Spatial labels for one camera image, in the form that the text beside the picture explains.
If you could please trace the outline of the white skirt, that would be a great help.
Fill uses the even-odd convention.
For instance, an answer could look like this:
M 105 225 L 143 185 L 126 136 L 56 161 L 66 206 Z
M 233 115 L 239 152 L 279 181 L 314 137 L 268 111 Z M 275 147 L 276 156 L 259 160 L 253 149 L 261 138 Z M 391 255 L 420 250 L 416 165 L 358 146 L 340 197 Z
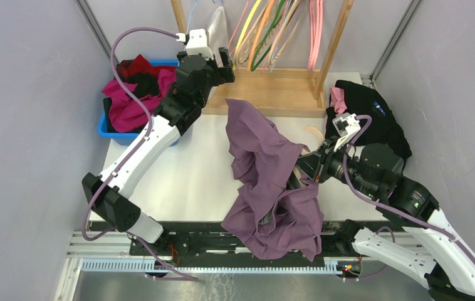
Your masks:
M 229 31 L 227 26 L 226 10 L 219 6 L 214 13 L 207 27 L 208 44 L 215 56 L 218 67 L 223 66 L 219 48 L 228 47 Z

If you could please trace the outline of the beige wooden hanger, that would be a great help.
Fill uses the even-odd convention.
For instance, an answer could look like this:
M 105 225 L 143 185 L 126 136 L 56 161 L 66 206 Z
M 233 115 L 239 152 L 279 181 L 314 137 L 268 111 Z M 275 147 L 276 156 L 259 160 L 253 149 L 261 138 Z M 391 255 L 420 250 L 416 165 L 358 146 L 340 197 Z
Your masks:
M 317 129 L 316 127 L 312 125 L 307 125 L 305 127 L 305 132 L 307 134 L 313 135 L 316 139 L 317 146 L 321 146 L 322 142 L 324 141 L 324 135 L 320 129 Z M 291 176 L 288 179 L 286 188 L 293 190 L 293 189 L 299 189 L 301 187 L 306 187 L 306 184 L 301 180 L 302 177 L 303 177 L 303 173 L 301 169 L 298 166 L 295 166 L 293 168 Z

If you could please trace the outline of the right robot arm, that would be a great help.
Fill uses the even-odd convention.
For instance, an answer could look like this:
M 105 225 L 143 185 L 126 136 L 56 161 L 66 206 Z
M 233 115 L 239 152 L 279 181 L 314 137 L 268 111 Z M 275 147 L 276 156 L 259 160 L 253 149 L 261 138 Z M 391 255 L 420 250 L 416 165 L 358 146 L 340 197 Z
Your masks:
M 334 178 L 346 184 L 425 248 L 425 253 L 409 250 L 346 220 L 333 240 L 335 251 L 381 261 L 416 281 L 433 300 L 475 300 L 475 253 L 432 193 L 403 175 L 403 159 L 383 144 L 366 145 L 354 155 L 349 147 L 334 146 L 335 140 L 324 141 L 316 151 L 300 156 L 297 168 L 317 183 Z

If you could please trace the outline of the purple garment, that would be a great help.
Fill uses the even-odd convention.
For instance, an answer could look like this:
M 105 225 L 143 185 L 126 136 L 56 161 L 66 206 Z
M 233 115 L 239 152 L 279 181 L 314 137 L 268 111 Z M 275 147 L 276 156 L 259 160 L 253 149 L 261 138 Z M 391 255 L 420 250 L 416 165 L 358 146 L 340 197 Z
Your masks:
M 296 188 L 287 187 L 305 145 L 288 140 L 251 103 L 226 103 L 231 169 L 242 185 L 221 226 L 260 260 L 298 250 L 313 261 L 322 251 L 324 220 L 318 183 L 303 175 Z

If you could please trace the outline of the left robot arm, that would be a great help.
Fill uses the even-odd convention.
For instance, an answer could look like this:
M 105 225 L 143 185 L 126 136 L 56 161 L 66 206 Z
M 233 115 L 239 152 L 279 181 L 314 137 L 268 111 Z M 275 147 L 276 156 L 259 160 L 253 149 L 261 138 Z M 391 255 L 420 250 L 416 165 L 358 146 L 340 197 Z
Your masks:
M 88 173 L 82 179 L 89 209 L 115 230 L 144 240 L 145 247 L 154 255 L 167 251 L 168 231 L 129 197 L 163 151 L 201 116 L 211 90 L 235 81 L 228 49 L 220 47 L 218 52 L 222 66 L 217 65 L 215 58 L 180 52 L 176 81 L 154 110 L 148 126 L 109 168 L 99 175 Z

